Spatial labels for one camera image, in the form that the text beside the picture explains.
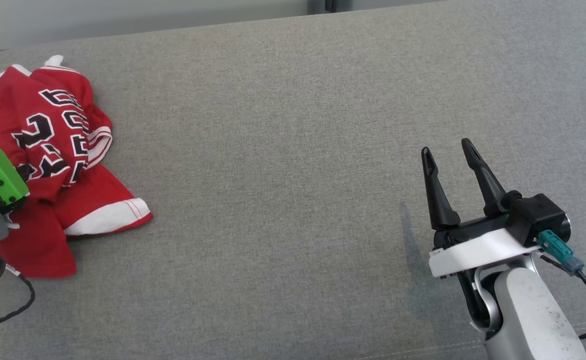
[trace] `gray fabric surface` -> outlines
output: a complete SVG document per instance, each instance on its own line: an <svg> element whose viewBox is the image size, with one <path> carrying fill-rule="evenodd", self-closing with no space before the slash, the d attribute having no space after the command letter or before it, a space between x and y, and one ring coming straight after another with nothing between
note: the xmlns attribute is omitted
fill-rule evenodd
<svg viewBox="0 0 586 360"><path fill-rule="evenodd" d="M506 189L567 210L586 262L586 0L449 0L81 39L50 55L114 123L104 164L156 218L71 242L0 359L480 360L455 279L431 278L419 151L463 219L460 139ZM586 289L539 264L578 332ZM25 301L0 284L0 315Z"/></svg>

